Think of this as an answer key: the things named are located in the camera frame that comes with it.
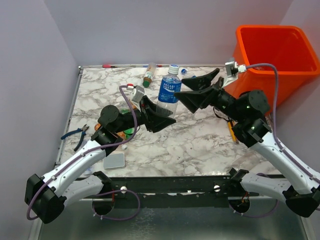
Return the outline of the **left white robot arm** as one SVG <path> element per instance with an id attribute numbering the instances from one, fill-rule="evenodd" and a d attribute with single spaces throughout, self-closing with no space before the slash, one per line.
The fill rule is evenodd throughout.
<path id="1" fill-rule="evenodd" d="M 156 104 L 147 96 L 142 97 L 138 109 L 132 108 L 127 113 L 121 113 L 114 105 L 105 106 L 98 119 L 100 127 L 80 150 L 43 176 L 33 174 L 28 178 L 24 198 L 28 205 L 27 219 L 39 218 L 45 224 L 56 219 L 65 208 L 67 188 L 85 170 L 125 144 L 118 132 L 144 125 L 148 131 L 157 133 L 176 122 L 172 114 L 165 108 L 157 112 Z"/>

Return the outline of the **small blue label bottle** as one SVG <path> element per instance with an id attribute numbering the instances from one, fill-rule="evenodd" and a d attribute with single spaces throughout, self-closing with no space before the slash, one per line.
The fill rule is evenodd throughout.
<path id="1" fill-rule="evenodd" d="M 179 69 L 178 65 L 171 64 L 167 75 L 162 77 L 156 105 L 157 114 L 170 118 L 175 117 L 179 101 L 175 93 L 180 92 L 182 86 L 182 80 L 178 77 Z"/>

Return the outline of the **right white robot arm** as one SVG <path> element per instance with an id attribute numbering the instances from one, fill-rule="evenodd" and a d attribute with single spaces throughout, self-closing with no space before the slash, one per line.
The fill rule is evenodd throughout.
<path id="1" fill-rule="evenodd" d="M 247 170 L 231 170 L 229 189 L 271 197 L 286 204 L 295 214 L 307 218 L 320 205 L 320 174 L 294 155 L 276 136 L 265 113 L 270 110 L 262 90 L 244 92 L 235 98 L 217 83 L 203 89 L 176 92 L 174 96 L 192 113 L 212 106 L 236 124 L 235 137 L 246 147 L 268 160 L 284 178 L 267 178 Z"/>

